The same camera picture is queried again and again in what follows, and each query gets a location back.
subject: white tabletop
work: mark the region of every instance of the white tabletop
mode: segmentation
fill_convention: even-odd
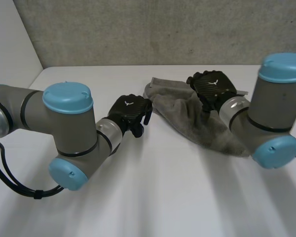
[[[98,121],[120,95],[141,95],[151,77],[185,81],[204,70],[222,70],[251,98],[258,66],[57,67],[31,88],[84,83]],[[33,189],[56,185],[47,171],[57,155],[51,136],[18,130],[0,141],[21,182]],[[0,180],[0,237],[86,236],[296,237],[296,159],[265,170],[251,158],[197,146],[153,114],[143,137],[127,133],[80,191],[33,200]]]

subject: robotic hand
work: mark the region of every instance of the robotic hand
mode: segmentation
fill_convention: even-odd
[[[53,135],[58,155],[49,164],[49,173],[59,186],[49,191],[23,186],[9,171],[1,143],[3,166],[13,182],[1,170],[0,178],[17,193],[35,199],[63,188],[78,190],[116,152],[126,131],[142,136],[141,121],[145,116],[148,125],[151,113],[150,100],[123,95],[95,124],[91,91],[84,84],[57,83],[45,91],[0,85],[0,138],[19,128]]]
[[[196,73],[187,79],[203,110],[215,110],[230,131],[264,168],[279,168],[296,157],[296,54],[266,57],[249,102],[222,72]]]

